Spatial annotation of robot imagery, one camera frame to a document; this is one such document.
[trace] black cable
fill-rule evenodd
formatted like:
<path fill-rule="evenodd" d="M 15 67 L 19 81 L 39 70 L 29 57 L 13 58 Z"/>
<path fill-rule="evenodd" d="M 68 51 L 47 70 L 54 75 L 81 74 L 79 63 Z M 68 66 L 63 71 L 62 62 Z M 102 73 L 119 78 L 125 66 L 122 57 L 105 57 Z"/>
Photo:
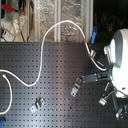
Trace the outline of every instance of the black cable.
<path fill-rule="evenodd" d="M 119 90 L 114 90 L 114 91 L 110 92 L 107 96 L 105 96 L 104 99 L 107 99 L 107 98 L 108 98 L 111 94 L 113 94 L 114 92 L 120 92 L 120 93 L 122 93 L 124 96 L 126 96 L 126 98 L 128 98 L 128 95 L 126 95 L 125 93 L 123 93 L 123 92 L 121 92 L 121 91 L 119 91 Z"/>
<path fill-rule="evenodd" d="M 1 39 L 3 39 L 5 42 L 7 42 L 7 40 L 5 40 L 3 37 L 1 37 Z"/>
<path fill-rule="evenodd" d="M 23 39 L 23 42 L 25 42 L 25 39 L 24 39 L 24 36 L 23 36 L 23 33 L 22 33 L 22 31 L 21 31 L 21 36 L 22 36 L 22 39 Z"/>
<path fill-rule="evenodd" d="M 13 41 L 12 41 L 12 42 L 14 42 L 14 41 L 15 41 L 15 39 L 16 39 L 16 36 L 14 36 L 14 39 L 13 39 Z"/>

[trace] black pegboard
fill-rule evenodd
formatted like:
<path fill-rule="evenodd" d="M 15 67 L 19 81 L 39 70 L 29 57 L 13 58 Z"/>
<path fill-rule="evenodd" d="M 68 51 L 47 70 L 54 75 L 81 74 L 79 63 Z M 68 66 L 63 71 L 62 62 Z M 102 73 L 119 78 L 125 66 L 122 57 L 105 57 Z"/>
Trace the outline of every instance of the black pegboard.
<path fill-rule="evenodd" d="M 0 68 L 8 69 L 27 83 L 35 81 L 41 43 L 0 43 Z M 96 45 L 100 51 L 103 45 Z M 77 76 L 98 72 L 84 44 L 45 43 L 39 82 L 26 87 L 7 75 L 13 89 L 13 103 L 5 114 L 3 128 L 127 128 L 127 117 L 117 121 L 113 102 L 98 104 L 106 81 L 83 84 L 77 96 L 70 96 Z M 9 103 L 9 88 L 0 74 L 0 111 Z M 32 114 L 29 108 L 44 97 L 46 104 Z"/>

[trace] white cable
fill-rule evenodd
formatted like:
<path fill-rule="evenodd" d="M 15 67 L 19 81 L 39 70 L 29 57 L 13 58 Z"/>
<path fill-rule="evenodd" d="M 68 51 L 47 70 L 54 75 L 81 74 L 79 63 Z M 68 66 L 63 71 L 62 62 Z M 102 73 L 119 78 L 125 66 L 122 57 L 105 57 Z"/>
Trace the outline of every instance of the white cable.
<path fill-rule="evenodd" d="M 34 86 L 34 85 L 38 82 L 38 80 L 39 80 L 39 78 L 40 78 L 40 74 L 41 74 L 41 70 L 42 70 L 43 47 L 44 47 L 44 41 L 45 41 L 45 38 L 46 38 L 47 34 L 48 34 L 54 27 L 56 27 L 57 25 L 62 24 L 62 23 L 67 23 L 67 22 L 68 22 L 68 23 L 72 23 L 73 25 L 75 25 L 75 26 L 81 31 L 81 33 L 82 33 L 82 35 L 83 35 L 83 38 L 85 38 L 85 35 L 84 35 L 82 29 L 81 29 L 77 24 L 75 24 L 75 23 L 72 22 L 72 21 L 64 20 L 64 21 L 61 21 L 61 22 L 56 23 L 55 25 L 53 25 L 53 26 L 45 33 L 45 35 L 44 35 L 44 37 L 43 37 L 43 40 L 42 40 L 41 56 L 40 56 L 40 68 L 39 68 L 38 77 L 37 77 L 37 79 L 36 79 L 36 81 L 35 81 L 34 83 L 32 83 L 32 84 L 27 84 L 27 83 L 25 83 L 23 80 L 21 80 L 17 75 L 15 75 L 14 73 L 12 73 L 12 72 L 10 72 L 10 71 L 8 71 L 8 70 L 0 69 L 0 72 L 5 72 L 5 73 L 8 73 L 8 74 L 12 75 L 12 76 L 15 77 L 17 80 L 19 80 L 22 84 L 24 84 L 25 86 L 28 86 L 28 87 Z M 86 46 L 86 48 L 87 48 L 88 54 L 90 54 L 90 51 L 89 51 L 89 48 L 88 48 L 87 43 L 85 44 L 85 46 Z M 91 59 L 91 60 L 93 61 L 93 63 L 96 65 L 96 67 L 97 67 L 98 69 L 100 69 L 100 70 L 102 70 L 102 71 L 106 71 L 106 69 L 103 69 L 103 68 L 99 67 L 93 59 Z"/>
<path fill-rule="evenodd" d="M 7 76 L 5 74 L 3 74 L 3 78 L 7 81 L 8 85 L 9 85 L 9 90 L 10 90 L 10 103 L 8 105 L 8 108 L 4 111 L 4 112 L 0 112 L 0 115 L 3 115 L 5 113 L 7 113 L 11 107 L 11 104 L 12 104 L 12 88 L 11 88 L 11 84 L 7 78 Z"/>

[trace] connector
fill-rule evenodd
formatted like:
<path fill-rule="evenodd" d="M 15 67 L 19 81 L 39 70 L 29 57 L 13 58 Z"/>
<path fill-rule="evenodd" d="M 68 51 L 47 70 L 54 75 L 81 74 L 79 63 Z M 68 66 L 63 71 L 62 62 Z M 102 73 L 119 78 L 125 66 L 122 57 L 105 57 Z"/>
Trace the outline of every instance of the connector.
<path fill-rule="evenodd" d="M 107 103 L 107 101 L 104 98 L 101 98 L 99 100 L 99 103 L 104 106 Z"/>

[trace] metal bracket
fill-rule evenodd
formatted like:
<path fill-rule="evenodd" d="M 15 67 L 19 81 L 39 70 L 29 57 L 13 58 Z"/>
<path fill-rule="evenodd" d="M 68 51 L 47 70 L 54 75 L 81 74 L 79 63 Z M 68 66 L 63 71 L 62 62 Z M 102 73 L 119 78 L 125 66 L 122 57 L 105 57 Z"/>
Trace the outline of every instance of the metal bracket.
<path fill-rule="evenodd" d="M 76 96 L 81 84 L 82 84 L 82 80 L 80 78 L 76 78 L 76 83 L 74 84 L 74 87 L 71 91 L 71 96 L 73 96 L 73 97 Z"/>
<path fill-rule="evenodd" d="M 31 112 L 32 112 L 32 113 L 35 113 L 36 111 L 38 111 L 38 110 L 42 107 L 42 105 L 45 105 L 45 101 L 44 101 L 43 98 L 41 98 L 40 100 L 38 100 L 38 101 L 30 108 Z"/>

